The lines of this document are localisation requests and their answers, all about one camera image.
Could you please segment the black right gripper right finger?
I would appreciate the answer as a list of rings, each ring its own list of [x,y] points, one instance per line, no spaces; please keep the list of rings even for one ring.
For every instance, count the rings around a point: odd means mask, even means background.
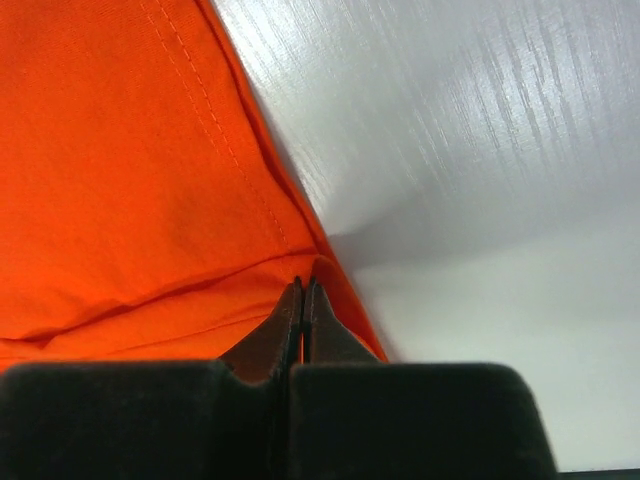
[[[311,283],[289,376],[292,479],[554,479],[534,396],[495,363],[388,364]]]

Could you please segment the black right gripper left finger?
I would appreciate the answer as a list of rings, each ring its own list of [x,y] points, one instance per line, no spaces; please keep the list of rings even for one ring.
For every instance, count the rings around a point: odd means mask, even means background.
[[[5,479],[282,479],[304,304],[216,359],[28,363],[1,377]]]

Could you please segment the orange t shirt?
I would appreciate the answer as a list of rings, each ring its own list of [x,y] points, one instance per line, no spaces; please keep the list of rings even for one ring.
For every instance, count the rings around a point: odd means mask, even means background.
[[[316,278],[384,351],[207,1],[1,5],[1,365],[215,358]]]

